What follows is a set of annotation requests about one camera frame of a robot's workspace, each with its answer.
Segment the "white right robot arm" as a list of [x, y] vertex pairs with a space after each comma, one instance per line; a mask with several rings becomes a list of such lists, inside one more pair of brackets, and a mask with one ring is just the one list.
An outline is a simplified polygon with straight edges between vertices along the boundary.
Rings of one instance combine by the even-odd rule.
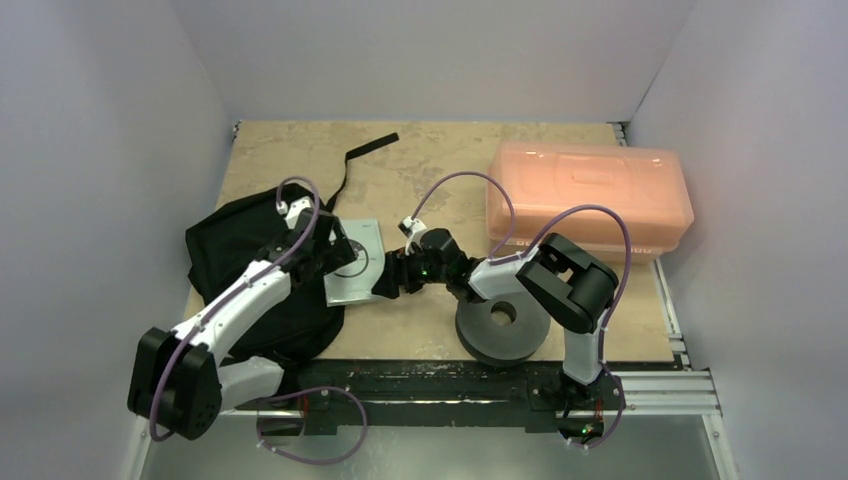
[[600, 331], [615, 303], [618, 276], [603, 262], [556, 234], [527, 252], [502, 259], [468, 256], [444, 228], [428, 229], [386, 253], [373, 294], [395, 299], [426, 284], [442, 284], [457, 300], [455, 328], [478, 361], [510, 367], [529, 359], [551, 323], [567, 351], [561, 392], [584, 407], [601, 391]]

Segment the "grey thin notebook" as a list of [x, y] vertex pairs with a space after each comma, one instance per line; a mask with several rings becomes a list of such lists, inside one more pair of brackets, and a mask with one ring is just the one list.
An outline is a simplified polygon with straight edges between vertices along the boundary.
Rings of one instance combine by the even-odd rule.
[[328, 306], [346, 306], [380, 300], [372, 293], [385, 265], [385, 250], [376, 219], [343, 219], [342, 228], [356, 259], [324, 277]]

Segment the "black student backpack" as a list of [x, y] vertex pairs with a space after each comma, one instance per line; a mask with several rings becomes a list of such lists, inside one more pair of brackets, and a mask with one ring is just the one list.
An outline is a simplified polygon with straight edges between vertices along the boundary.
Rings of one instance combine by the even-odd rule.
[[[232, 285], [256, 288], [261, 278], [249, 273], [255, 260], [272, 263], [279, 256], [262, 255], [274, 240], [281, 240], [289, 227], [278, 207], [296, 200], [310, 200], [332, 213], [345, 189], [344, 175], [327, 201], [314, 189], [295, 181], [252, 194], [218, 208], [185, 231], [191, 261], [188, 279], [206, 304], [223, 295]], [[324, 280], [320, 277], [293, 283], [289, 296], [271, 307], [234, 343], [229, 356], [235, 361], [262, 356], [283, 365], [309, 361], [336, 339], [344, 326], [345, 308], [329, 306]]]

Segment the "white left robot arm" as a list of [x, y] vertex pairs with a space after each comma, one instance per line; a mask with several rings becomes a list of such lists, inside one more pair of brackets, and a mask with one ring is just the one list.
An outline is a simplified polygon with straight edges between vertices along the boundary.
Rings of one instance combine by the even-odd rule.
[[298, 382], [277, 362], [253, 356], [226, 364], [232, 347], [301, 285], [356, 259], [338, 217], [308, 207], [288, 214], [284, 231], [263, 246], [221, 295], [169, 330], [145, 332], [137, 345], [128, 410], [147, 419], [152, 438], [195, 440], [227, 408], [262, 398], [284, 409]]

